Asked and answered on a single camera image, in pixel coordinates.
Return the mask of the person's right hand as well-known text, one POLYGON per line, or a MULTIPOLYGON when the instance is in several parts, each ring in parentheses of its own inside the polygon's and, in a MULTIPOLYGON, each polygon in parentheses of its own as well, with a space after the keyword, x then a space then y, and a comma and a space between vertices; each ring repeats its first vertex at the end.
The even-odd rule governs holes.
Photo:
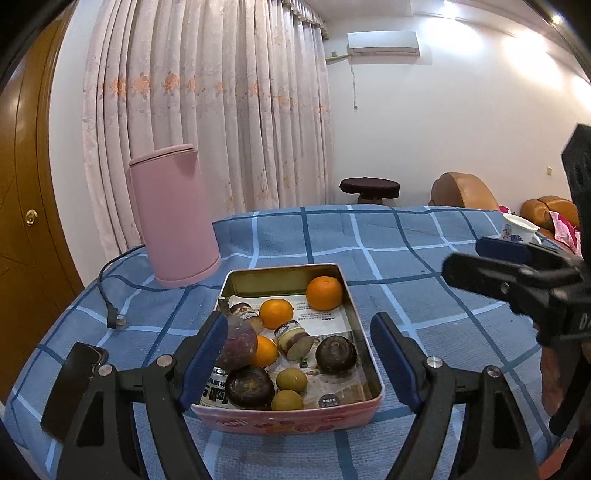
MULTIPOLYGON (((546 413, 552 416, 558 410, 564 397, 563 389, 559 386, 558 355, 553 349, 542 348, 540 370, 542 373, 542 405, 546 413)), ((539 477, 541 479, 548 479, 559 470, 571 443, 571 438, 563 440, 542 463, 539 467, 539 477)))

